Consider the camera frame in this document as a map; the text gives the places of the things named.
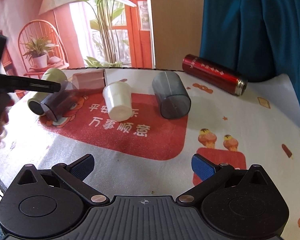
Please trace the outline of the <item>clear purple plastic cup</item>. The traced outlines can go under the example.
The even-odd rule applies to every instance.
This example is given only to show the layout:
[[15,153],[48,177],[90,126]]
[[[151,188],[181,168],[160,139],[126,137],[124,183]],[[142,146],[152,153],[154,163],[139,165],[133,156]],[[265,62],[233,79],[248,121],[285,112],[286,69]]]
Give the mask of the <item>clear purple plastic cup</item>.
[[57,122],[77,102],[78,89],[70,82],[63,81],[59,92],[48,95],[40,104],[45,115]]

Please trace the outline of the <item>dark grey translucent cup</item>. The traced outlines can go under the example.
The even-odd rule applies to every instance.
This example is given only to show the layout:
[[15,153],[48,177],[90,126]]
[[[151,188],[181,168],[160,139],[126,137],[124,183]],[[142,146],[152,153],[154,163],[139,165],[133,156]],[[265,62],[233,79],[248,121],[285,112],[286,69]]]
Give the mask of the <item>dark grey translucent cup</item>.
[[154,77],[152,88],[163,118],[180,119],[189,113],[191,99],[178,74],[160,72]]

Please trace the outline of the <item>living room backdrop poster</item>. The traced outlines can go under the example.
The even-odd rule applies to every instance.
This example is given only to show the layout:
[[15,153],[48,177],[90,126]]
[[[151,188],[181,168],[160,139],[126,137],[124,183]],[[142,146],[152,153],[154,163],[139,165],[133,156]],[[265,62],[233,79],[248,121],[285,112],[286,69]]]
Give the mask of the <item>living room backdrop poster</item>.
[[153,67],[148,0],[0,0],[0,31],[8,75]]

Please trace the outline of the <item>white paper cup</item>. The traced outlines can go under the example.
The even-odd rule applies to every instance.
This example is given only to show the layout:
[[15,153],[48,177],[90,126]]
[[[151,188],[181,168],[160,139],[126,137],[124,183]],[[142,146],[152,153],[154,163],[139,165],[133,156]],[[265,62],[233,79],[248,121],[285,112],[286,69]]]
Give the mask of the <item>white paper cup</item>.
[[111,120],[122,122],[132,116],[131,94],[130,85],[122,81],[112,82],[103,89],[103,98]]

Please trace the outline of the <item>pink translucent cup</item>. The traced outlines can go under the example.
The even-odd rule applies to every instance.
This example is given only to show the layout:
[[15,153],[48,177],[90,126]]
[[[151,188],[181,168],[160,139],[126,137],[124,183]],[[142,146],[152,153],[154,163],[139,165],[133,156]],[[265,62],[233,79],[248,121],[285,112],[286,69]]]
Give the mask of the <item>pink translucent cup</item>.
[[76,73],[72,83],[78,89],[100,90],[106,86],[104,70]]

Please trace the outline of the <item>light green tumbler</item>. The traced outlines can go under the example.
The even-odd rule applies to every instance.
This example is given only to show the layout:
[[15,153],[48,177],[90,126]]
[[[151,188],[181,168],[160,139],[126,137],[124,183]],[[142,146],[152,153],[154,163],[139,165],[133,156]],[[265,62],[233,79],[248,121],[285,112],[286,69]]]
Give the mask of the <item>light green tumbler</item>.
[[[41,79],[56,83],[63,83],[67,80],[67,77],[60,69],[50,68],[43,74]],[[36,115],[44,115],[45,113],[41,107],[41,102],[49,95],[49,93],[31,92],[30,94],[31,97],[27,101],[29,109]]]

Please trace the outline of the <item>white cartoon print tablecloth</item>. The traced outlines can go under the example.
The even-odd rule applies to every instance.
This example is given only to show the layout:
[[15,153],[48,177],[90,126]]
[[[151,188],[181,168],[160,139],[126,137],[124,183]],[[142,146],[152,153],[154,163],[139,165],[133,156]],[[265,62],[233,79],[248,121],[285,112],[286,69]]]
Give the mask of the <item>white cartoon print tablecloth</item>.
[[8,187],[25,164],[50,168],[90,153],[86,183],[108,197],[178,196],[199,183],[191,168],[198,153],[236,169],[260,164],[289,207],[284,239],[300,239],[300,107],[289,78],[252,83],[232,96],[179,73],[191,98],[188,115],[164,119],[152,81],[156,70],[108,69],[109,83],[132,88],[133,116],[109,118],[101,93],[83,95],[60,122],[32,113],[28,97],[10,110],[0,145],[0,182]]

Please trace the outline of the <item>red metal thermos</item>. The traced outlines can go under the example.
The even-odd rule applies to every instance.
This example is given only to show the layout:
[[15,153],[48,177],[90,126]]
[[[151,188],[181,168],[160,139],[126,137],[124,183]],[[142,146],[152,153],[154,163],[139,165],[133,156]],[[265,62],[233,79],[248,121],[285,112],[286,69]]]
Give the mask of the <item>red metal thermos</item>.
[[182,69],[185,73],[235,96],[242,96],[248,85],[245,79],[232,70],[192,54],[184,57]]

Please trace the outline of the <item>teal blue curtain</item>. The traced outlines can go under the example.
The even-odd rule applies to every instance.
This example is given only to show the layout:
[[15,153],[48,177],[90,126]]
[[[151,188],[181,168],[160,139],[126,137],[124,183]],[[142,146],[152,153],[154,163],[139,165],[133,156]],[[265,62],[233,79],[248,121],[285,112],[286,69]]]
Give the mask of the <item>teal blue curtain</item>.
[[300,105],[300,0],[204,0],[199,54],[250,82],[288,75]]

